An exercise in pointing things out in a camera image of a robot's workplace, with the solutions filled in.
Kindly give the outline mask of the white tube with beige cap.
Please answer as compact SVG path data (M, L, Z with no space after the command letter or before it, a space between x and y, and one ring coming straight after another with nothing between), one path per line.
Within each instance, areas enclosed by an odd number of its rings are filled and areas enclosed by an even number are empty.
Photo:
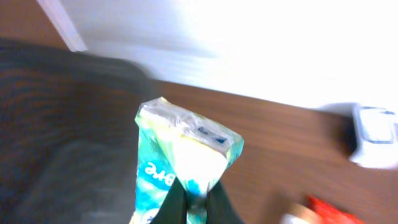
M319 216L304 205L293 203L282 215L279 224L318 224Z

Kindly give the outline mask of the orange spaghetti package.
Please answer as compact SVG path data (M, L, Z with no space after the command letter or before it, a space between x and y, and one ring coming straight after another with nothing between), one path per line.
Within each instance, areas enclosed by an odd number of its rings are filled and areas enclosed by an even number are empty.
M310 209L313 210L317 216L317 224L364 224L356 216L342 212L333 205L320 200L314 196L308 196Z

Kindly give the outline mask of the teal tissue pack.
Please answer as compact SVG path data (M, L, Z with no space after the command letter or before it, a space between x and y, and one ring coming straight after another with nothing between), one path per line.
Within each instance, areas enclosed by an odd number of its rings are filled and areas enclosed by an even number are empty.
M163 97L142 103L135 121L139 141L131 223L150 223L176 180L188 196L183 217L206 223L205 197L241 155L242 136Z

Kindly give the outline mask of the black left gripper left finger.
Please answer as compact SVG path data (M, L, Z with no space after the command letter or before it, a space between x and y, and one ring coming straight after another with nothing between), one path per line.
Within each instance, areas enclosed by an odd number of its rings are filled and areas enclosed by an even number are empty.
M175 179L157 215L151 224L186 224L187 194L178 179Z

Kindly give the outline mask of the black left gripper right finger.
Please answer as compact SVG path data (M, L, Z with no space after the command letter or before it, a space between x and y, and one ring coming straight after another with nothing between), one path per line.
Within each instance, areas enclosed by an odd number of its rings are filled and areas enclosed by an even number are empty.
M207 224L244 224L219 181L206 197Z

